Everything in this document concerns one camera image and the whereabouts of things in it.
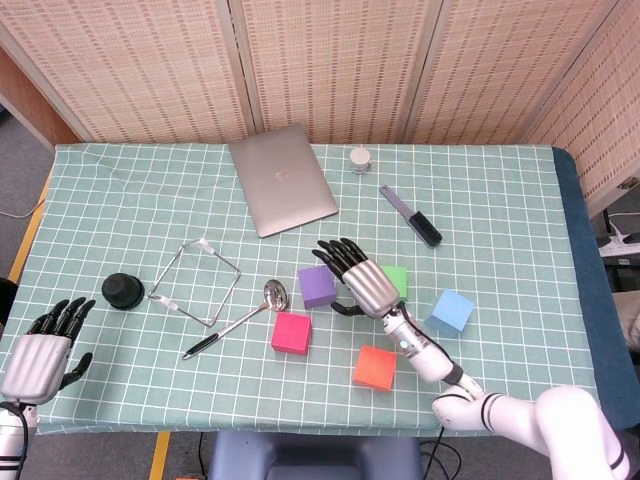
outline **white cable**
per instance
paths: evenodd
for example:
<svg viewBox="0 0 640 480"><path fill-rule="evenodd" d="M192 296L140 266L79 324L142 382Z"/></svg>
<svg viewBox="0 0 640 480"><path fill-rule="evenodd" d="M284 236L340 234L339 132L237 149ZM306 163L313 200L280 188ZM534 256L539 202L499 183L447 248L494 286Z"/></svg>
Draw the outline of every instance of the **white cable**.
<svg viewBox="0 0 640 480"><path fill-rule="evenodd" d="M23 219L23 218L27 218L30 217L31 215L33 215L33 212L35 212L38 207L40 205L42 205L44 203L44 198L42 200L40 200L35 207L33 207L31 210L29 210L27 213L25 213L24 215L14 215L12 213L7 213L7 212L0 212L0 215L3 215L5 217L10 217L10 218L15 218L15 219Z"/></svg>
<svg viewBox="0 0 640 480"><path fill-rule="evenodd" d="M609 222L611 224L611 226L613 227L613 229L616 231L616 242L618 243L624 243L624 239L625 237L627 237L628 235L623 235L622 233L620 233L620 230L618 229L618 227L616 227L616 225L613 222Z"/></svg>
<svg viewBox="0 0 640 480"><path fill-rule="evenodd" d="M631 212L631 213L610 213L609 218L611 217L632 217L634 215L640 215L640 212Z"/></svg>

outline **green checkered tablecloth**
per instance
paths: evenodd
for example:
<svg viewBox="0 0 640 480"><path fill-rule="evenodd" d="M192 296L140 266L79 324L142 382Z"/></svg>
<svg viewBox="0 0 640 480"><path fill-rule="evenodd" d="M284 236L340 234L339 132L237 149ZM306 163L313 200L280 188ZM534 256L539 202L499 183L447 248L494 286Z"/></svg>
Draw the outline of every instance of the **green checkered tablecloth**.
<svg viewBox="0 0 640 480"><path fill-rule="evenodd" d="M127 272L149 288L179 245L201 236L242 270L219 326L259 305L271 277L303 313L297 270L318 264L318 239L345 236L381 265L408 269L417 318L429 316L444 288L475 302L459 338L429 333L487 391L534 399L551 385L575 384L597 395L551 149L367 148L373 169L357 176L350 146L315 145L340 213L259 239L224 145L58 147L0 360L50 305L81 295L97 304L72 363L87 351L94 360L83 380L40 408L40 431L434 434L431 402L444 385L421 381L404 358L390 393L351 384L361 345L394 348L381 322L314 309L309 354L298 356L273 351L275 317L262 313L183 361L213 330L148 300L128 312L108 307L105 277ZM432 219L444 237L438 248L417 239L378 194L382 184ZM187 252L161 293L207 317L231 275L215 257Z"/></svg>

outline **robot finger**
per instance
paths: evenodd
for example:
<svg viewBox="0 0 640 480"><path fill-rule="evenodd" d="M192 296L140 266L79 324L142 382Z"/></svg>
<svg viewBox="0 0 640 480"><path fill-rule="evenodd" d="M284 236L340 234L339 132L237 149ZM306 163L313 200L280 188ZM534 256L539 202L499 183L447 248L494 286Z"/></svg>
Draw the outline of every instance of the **robot finger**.
<svg viewBox="0 0 640 480"><path fill-rule="evenodd" d="M334 248L334 245L332 243L327 243L324 240L318 240L318 245L320 245L322 248L324 248L327 251L329 256L333 259L336 266L340 270L344 270L346 272L353 266L349 264L349 262L344 257L344 255L340 252L340 250L337 250L336 248Z"/></svg>
<svg viewBox="0 0 640 480"><path fill-rule="evenodd" d="M59 390L62 390L68 387L69 385L71 385L72 383L80 380L84 375L84 373L89 368L89 365L91 365L91 360L93 360L93 353L91 352L85 353L80 359L78 366L73 370L71 370L69 373L64 374L64 376L62 377L62 382L60 383Z"/></svg>
<svg viewBox="0 0 640 480"><path fill-rule="evenodd" d="M87 317L89 310L91 310L95 304L95 300L89 300L87 303L82 305L78 310L78 313L73 316L62 335L70 338L72 343L75 342L76 338L78 338L78 335L80 334L80 329L84 324L84 319Z"/></svg>
<svg viewBox="0 0 640 480"><path fill-rule="evenodd" d="M69 323L71 317L73 317L73 315L76 313L76 310L78 310L78 307L80 307L80 305L82 305L85 300L86 298L84 297L76 298L73 302L67 305L67 308L65 308L64 312L62 312L62 314L60 315L59 322L54 321L51 324L47 324L47 322L45 321L45 325L42 326L42 333L54 333L55 335L61 335L59 333L61 329L66 328L66 325Z"/></svg>
<svg viewBox="0 0 640 480"><path fill-rule="evenodd" d="M331 255L323 252L322 250L313 249L311 250L311 253L322 260L327 265L327 267L329 267L329 270L331 270L333 274L342 282L342 275L344 275L348 270L347 268L339 266Z"/></svg>
<svg viewBox="0 0 640 480"><path fill-rule="evenodd" d="M360 305L352 305L350 307L345 307L341 303L332 302L331 308L333 308L340 315L344 315L345 317L355 317L356 315L364 315L365 313L360 308Z"/></svg>
<svg viewBox="0 0 640 480"><path fill-rule="evenodd" d="M356 242L353 240L349 240L348 238L342 237L340 241L349 248L354 257L358 259L359 262L364 262L368 260L367 256L364 254L362 249L358 246Z"/></svg>
<svg viewBox="0 0 640 480"><path fill-rule="evenodd" d="M331 256L333 256L333 254L336 253L336 249L333 248L333 246L329 242L325 242L324 240L318 240L318 245L324 248L327 251L327 253Z"/></svg>
<svg viewBox="0 0 640 480"><path fill-rule="evenodd" d="M339 241L331 240L329 243L331 244L331 246L333 246L333 248L336 249L337 252L340 253L340 255L342 255L342 257L344 257L349 267L355 267L358 263L360 263L358 262L356 257L353 256L351 251Z"/></svg>
<svg viewBox="0 0 640 480"><path fill-rule="evenodd" d="M36 333L40 333L40 329L42 328L42 324L44 320L47 318L47 314L40 315L35 321L31 324L29 331L27 331L27 335L34 335Z"/></svg>
<svg viewBox="0 0 640 480"><path fill-rule="evenodd" d="M68 304L69 304L69 300L67 300L66 298L56 303L51 309L51 311L46 314L46 316L42 320L42 324L40 326L39 331L36 333L47 334L47 333L53 332L53 329L56 328L58 317L60 317L60 314Z"/></svg>

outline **foam block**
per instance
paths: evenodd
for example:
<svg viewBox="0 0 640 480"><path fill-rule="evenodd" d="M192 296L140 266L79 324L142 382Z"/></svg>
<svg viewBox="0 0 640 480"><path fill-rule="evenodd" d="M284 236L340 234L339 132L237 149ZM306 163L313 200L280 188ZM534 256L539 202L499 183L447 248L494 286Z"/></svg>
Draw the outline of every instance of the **foam block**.
<svg viewBox="0 0 640 480"><path fill-rule="evenodd" d="M453 327L456 333L460 333L467 324L472 310L473 302L471 300L463 297L458 292L445 289L440 294L440 298L438 298L431 316L427 318L427 322L436 328L441 326Z"/></svg>
<svg viewBox="0 0 640 480"><path fill-rule="evenodd" d="M389 391L396 372L396 354L363 345L360 348L353 383Z"/></svg>
<svg viewBox="0 0 640 480"><path fill-rule="evenodd" d="M400 300L407 300L407 269L404 267L381 267L393 286L400 293Z"/></svg>
<svg viewBox="0 0 640 480"><path fill-rule="evenodd" d="M311 318L294 313L278 312L271 336L274 350L306 355L311 338Z"/></svg>
<svg viewBox="0 0 640 480"><path fill-rule="evenodd" d="M326 265L298 270L304 308L308 310L335 302L338 294L333 278Z"/></svg>

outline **black lid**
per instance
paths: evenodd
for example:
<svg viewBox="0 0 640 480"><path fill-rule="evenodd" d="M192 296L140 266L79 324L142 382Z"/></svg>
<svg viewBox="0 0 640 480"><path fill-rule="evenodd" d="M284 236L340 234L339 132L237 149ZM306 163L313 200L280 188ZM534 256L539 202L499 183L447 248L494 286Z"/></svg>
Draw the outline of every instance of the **black lid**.
<svg viewBox="0 0 640 480"><path fill-rule="evenodd" d="M142 301L144 285L132 275L114 273L102 283L102 296L113 308L127 310Z"/></svg>

